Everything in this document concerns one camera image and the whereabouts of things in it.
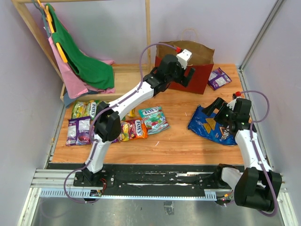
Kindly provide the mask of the red brown paper bag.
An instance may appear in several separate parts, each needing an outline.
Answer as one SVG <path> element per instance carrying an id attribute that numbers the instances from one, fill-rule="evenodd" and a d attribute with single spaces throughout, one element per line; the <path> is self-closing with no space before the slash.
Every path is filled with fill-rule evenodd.
<path id="1" fill-rule="evenodd" d="M 188 61 L 184 74 L 185 76 L 188 76 L 190 69 L 195 69 L 187 87 L 172 82 L 169 88 L 195 94 L 204 94 L 210 73 L 213 69 L 215 50 L 194 40 L 171 40 L 166 41 L 165 44 L 186 49 L 192 53 L 192 57 Z"/>

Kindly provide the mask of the purple snack bag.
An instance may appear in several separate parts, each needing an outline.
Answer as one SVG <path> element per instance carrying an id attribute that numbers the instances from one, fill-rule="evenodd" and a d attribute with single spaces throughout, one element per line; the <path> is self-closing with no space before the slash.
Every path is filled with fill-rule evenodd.
<path id="1" fill-rule="evenodd" d="M 90 116 L 68 120 L 66 146 L 91 144 L 89 136 L 90 120 Z"/>
<path id="2" fill-rule="evenodd" d="M 217 90 L 231 82 L 232 79 L 220 67 L 218 67 L 211 71 L 207 84 L 212 88 L 212 90 Z"/>

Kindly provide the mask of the blue snack pack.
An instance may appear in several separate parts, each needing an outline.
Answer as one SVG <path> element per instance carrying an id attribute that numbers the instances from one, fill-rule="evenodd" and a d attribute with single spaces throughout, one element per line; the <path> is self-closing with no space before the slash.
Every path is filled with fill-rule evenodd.
<path id="1" fill-rule="evenodd" d="M 221 145 L 237 145 L 234 136 L 214 120 L 216 114 L 212 113 L 210 116 L 207 116 L 202 112 L 203 109 L 201 105 L 196 108 L 187 126 L 188 130 L 191 130 L 200 137 Z"/>

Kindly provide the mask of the teal mint Fox's candy bag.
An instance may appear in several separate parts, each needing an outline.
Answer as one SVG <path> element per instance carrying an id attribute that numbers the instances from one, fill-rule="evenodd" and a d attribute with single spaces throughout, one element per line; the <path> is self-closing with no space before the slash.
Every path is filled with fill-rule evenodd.
<path id="1" fill-rule="evenodd" d="M 161 106 L 139 109 L 138 112 L 147 128 L 148 135 L 158 134 L 170 128 Z"/>

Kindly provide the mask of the yellow snack pack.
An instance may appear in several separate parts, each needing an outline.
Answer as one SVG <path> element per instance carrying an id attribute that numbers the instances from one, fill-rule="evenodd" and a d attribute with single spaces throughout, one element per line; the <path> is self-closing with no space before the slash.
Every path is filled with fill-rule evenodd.
<path id="1" fill-rule="evenodd" d="M 135 108 L 132 109 L 132 110 L 127 114 L 127 116 L 130 117 L 130 118 L 134 118 L 134 117 L 136 116 L 136 114 L 135 114 Z"/>

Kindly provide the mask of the orange Fox's candy bag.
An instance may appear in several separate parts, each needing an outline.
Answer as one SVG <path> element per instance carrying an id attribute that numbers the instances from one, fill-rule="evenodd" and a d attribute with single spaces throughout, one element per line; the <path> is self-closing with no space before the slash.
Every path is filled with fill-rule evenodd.
<path id="1" fill-rule="evenodd" d="M 126 142 L 130 140 L 145 139 L 147 137 L 147 127 L 141 118 L 121 121 L 121 133 L 118 136 L 118 141 Z"/>

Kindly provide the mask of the purple Fox's candy bag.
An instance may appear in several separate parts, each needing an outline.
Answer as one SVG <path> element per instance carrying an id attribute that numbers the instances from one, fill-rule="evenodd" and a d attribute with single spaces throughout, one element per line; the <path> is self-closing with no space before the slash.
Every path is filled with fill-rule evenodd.
<path id="1" fill-rule="evenodd" d="M 93 126 L 89 130 L 89 137 L 92 144 L 116 143 L 120 132 L 120 129 L 106 129 Z"/>

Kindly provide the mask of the green Fox's candy bag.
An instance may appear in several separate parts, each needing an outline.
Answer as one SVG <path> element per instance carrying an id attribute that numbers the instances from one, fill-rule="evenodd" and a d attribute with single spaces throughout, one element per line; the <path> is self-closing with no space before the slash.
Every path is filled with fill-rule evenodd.
<path id="1" fill-rule="evenodd" d="M 100 100 L 76 101 L 72 109 L 71 118 L 76 119 L 89 116 L 93 120 L 99 103 Z"/>

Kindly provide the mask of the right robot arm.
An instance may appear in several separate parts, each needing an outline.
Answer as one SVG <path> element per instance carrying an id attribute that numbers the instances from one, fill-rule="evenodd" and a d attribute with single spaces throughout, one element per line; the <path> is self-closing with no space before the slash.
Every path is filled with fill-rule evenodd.
<path id="1" fill-rule="evenodd" d="M 202 110 L 207 116 L 218 110 L 214 120 L 233 135 L 244 161 L 243 173 L 233 166 L 220 164 L 213 183 L 218 188 L 229 185 L 236 205 L 273 216 L 277 212 L 282 177 L 273 172 L 263 156 L 256 129 L 249 121 L 251 106 L 252 102 L 245 98 L 237 97 L 227 103 L 219 97 Z"/>

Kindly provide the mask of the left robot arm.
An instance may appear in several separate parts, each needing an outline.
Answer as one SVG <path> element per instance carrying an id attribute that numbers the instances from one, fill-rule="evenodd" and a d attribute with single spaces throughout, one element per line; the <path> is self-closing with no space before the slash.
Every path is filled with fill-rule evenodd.
<path id="1" fill-rule="evenodd" d="M 106 153 L 121 133 L 121 119 L 142 102 L 164 92 L 172 82 L 188 86 L 195 69 L 186 70 L 192 53 L 183 50 L 177 55 L 165 55 L 158 67 L 144 76 L 131 91 L 109 102 L 101 102 L 90 127 L 89 136 L 92 143 L 88 159 L 80 168 L 83 178 L 90 186 L 103 181 L 101 173 Z"/>

